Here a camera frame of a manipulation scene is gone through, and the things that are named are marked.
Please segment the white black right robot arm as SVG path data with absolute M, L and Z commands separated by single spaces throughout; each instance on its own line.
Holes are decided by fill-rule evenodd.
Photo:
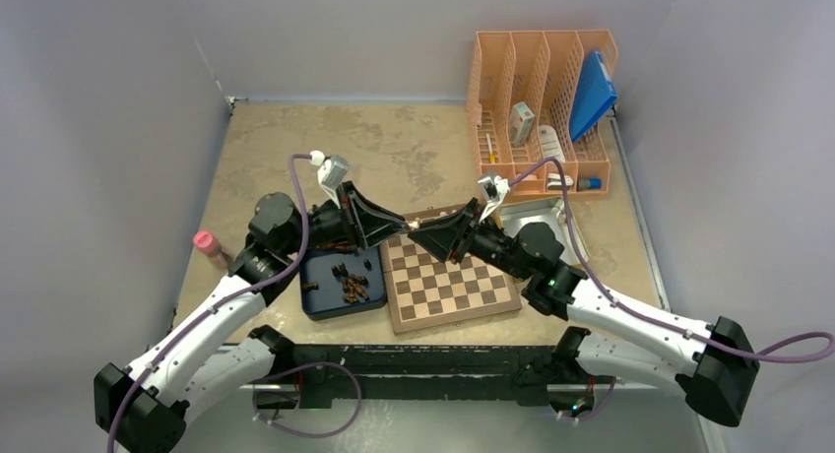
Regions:
M 525 282 L 522 296 L 536 311 L 600 328 L 652 356 L 687 406 L 723 426 L 741 423 L 760 369 L 741 325 L 721 316 L 708 323 L 671 314 L 596 285 L 590 273 L 562 259 L 564 245 L 546 222 L 508 234 L 471 200 L 461 209 L 410 226 L 410 240 L 441 262 L 473 256 Z

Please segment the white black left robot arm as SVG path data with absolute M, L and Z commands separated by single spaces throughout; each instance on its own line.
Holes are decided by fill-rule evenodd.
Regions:
M 231 351 L 219 347 L 268 308 L 296 277 L 303 256 L 330 243 L 373 248 L 412 229 L 402 216 L 365 199 L 351 182 L 307 209 L 301 194 L 263 196 L 244 248 L 207 298 L 160 342 L 124 367 L 104 366 L 94 379 L 96 423 L 106 449 L 169 452 L 187 424 L 233 389 L 290 377 L 294 344 L 258 327 Z

